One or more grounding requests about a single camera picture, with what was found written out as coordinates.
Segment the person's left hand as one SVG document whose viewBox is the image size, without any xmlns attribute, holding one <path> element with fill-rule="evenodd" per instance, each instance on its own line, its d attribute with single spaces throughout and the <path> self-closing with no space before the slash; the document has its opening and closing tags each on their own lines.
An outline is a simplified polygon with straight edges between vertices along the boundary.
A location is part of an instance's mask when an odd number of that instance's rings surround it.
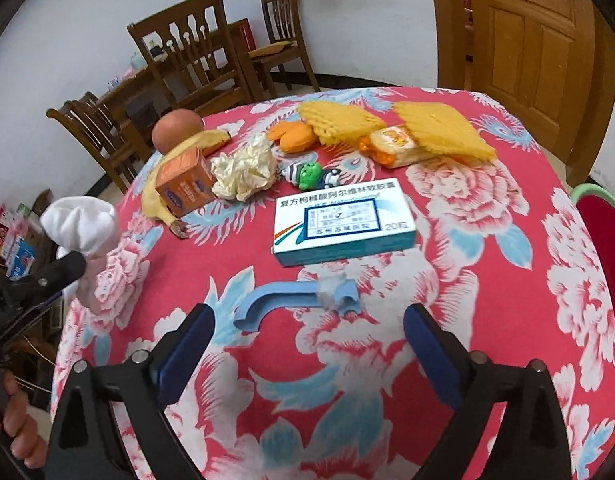
<svg viewBox="0 0 615 480">
<path fill-rule="evenodd" d="M 4 371 L 4 391 L 8 394 L 8 403 L 0 430 L 12 438 L 10 450 L 17 460 L 22 460 L 28 469 L 39 469 L 45 466 L 47 458 L 47 442 L 38 432 L 36 420 L 27 413 L 30 407 L 28 397 L 23 392 L 14 375 Z"/>
</svg>

